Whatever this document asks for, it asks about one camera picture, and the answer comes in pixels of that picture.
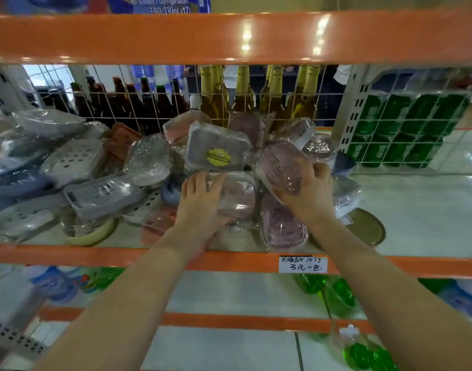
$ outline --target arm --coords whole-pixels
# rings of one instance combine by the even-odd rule
[[[210,192],[206,172],[183,184],[176,224],[72,322],[34,371],[137,371],[188,261],[226,218],[217,215],[219,174]]]
[[[341,224],[330,169],[301,164],[299,195],[278,195],[334,261],[400,369],[472,371],[472,323]]]

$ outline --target handwritten price label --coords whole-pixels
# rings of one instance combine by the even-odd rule
[[[280,274],[326,274],[327,258],[316,256],[279,256]]]

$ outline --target yellow round label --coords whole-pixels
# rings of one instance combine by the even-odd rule
[[[216,167],[225,167],[231,161],[231,156],[220,148],[208,151],[205,156],[207,160]]]

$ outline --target orange shelf edge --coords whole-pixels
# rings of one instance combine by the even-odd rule
[[[472,8],[0,16],[0,63],[312,62],[472,65]]]
[[[78,318],[83,309],[76,307],[43,307],[39,316],[42,321],[71,322]],[[339,327],[353,324],[363,333],[374,334],[375,330],[368,320],[337,319]],[[224,328],[230,330],[263,331],[306,331],[329,333],[332,320],[319,318],[281,318],[243,315],[184,314],[165,313],[161,325]]]
[[[0,263],[67,265],[83,267],[129,267],[148,249],[0,244]],[[207,251],[190,262],[188,271],[278,273],[279,255],[264,252]],[[414,277],[472,279],[471,258],[388,256],[394,265]],[[339,274],[328,261],[328,274]]]

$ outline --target forearm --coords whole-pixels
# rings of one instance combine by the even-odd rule
[[[472,370],[471,323],[340,222],[316,222],[311,231],[400,369]]]
[[[35,371],[138,370],[188,260],[168,232],[72,322]]]

